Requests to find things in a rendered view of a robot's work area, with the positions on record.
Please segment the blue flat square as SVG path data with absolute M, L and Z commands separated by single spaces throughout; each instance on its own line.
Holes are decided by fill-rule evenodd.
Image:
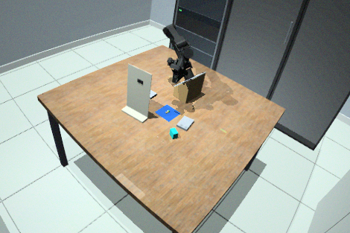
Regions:
M 170 112 L 166 114 L 165 112 L 167 112 L 168 110 Z M 163 106 L 161 109 L 157 110 L 155 113 L 160 115 L 162 118 L 164 118 L 168 122 L 174 119 L 179 114 L 181 114 L 180 112 L 177 112 L 175 109 L 173 109 L 169 105 Z

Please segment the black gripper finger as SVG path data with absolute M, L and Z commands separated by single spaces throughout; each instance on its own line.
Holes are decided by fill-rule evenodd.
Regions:
M 173 69 L 171 69 L 171 70 L 172 70 L 172 72 L 173 72 L 173 80 L 172 80 L 172 83 L 174 83 L 174 82 L 177 80 L 177 78 L 181 75 L 181 73 L 178 72 L 178 71 L 175 71 L 175 70 L 173 70 Z
M 181 74 L 174 83 L 177 83 L 178 81 L 180 81 L 184 76 L 185 76 L 184 74 Z

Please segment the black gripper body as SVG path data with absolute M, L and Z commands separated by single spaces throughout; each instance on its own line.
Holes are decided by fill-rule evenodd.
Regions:
M 188 64 L 188 60 L 182 57 L 178 58 L 177 64 L 171 64 L 170 68 L 173 68 L 175 71 L 178 71 L 184 75 L 188 75 L 188 71 L 186 71 L 185 67 Z

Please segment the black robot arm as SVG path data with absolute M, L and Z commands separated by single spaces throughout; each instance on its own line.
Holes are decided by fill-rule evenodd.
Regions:
M 188 71 L 188 75 L 184 76 L 185 80 L 195 77 L 196 75 L 194 76 L 193 71 L 191 70 L 193 66 L 189 60 L 189 58 L 194 56 L 194 52 L 190 49 L 190 42 L 177 33 L 175 25 L 167 25 L 166 27 L 163 27 L 162 31 L 163 34 L 170 39 L 178 58 L 182 57 L 188 60 L 188 64 L 185 67 L 186 71 Z M 168 66 L 170 66 L 172 63 L 177 64 L 178 58 L 173 60 L 171 57 L 169 57 L 167 60 Z

